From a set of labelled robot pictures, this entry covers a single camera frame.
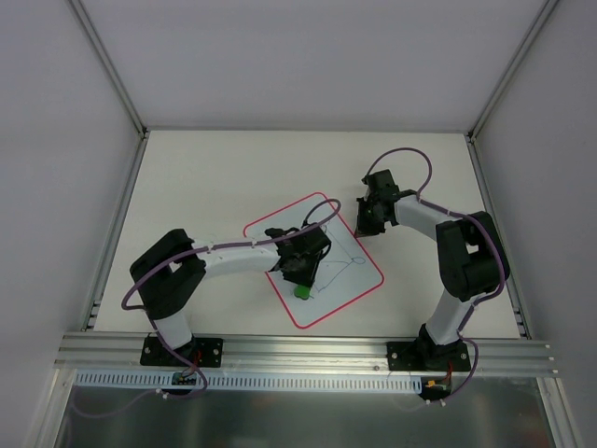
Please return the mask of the pink framed whiteboard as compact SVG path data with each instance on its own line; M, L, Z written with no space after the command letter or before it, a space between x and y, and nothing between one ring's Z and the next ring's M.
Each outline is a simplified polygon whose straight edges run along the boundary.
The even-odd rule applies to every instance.
M320 208L326 195L314 192L268 213L244 229L245 236L261 239L268 228L299 228L303 221L318 222L335 209L332 203ZM308 329L336 312L372 293L384 283L384 275L367 250L354 238L342 216L333 217L322 227L331 249L321 261L307 299L295 295L296 286L281 273L267 275L274 291L295 327Z

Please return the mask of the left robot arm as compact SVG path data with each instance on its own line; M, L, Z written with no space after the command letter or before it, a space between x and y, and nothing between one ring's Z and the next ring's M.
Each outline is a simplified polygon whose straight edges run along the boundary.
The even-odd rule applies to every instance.
M301 229L268 228L262 239L243 239L196 246L182 229L166 233L133 262L132 291L174 365L197 356L198 344L184 308L199 284L236 273L280 273L298 289L313 286L320 262L332 246L325 231L314 225Z

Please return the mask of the green whiteboard eraser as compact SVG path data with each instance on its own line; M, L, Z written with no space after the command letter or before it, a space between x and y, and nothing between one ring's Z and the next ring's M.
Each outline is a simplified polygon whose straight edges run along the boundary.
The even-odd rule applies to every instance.
M293 290L293 294L296 298L304 301L308 300L312 296L311 288L303 285L296 285Z

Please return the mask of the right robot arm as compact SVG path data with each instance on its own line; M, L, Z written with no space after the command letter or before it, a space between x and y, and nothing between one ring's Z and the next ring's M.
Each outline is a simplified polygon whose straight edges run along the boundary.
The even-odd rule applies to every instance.
M486 212L465 215L428 202L412 189L402 190L390 171L367 174L365 196L357 200L354 235L382 234L387 225L408 227L437 245L443 292L418 336L402 348L388 343L393 371L469 371L462 331L475 307L501 293L509 264L493 218Z

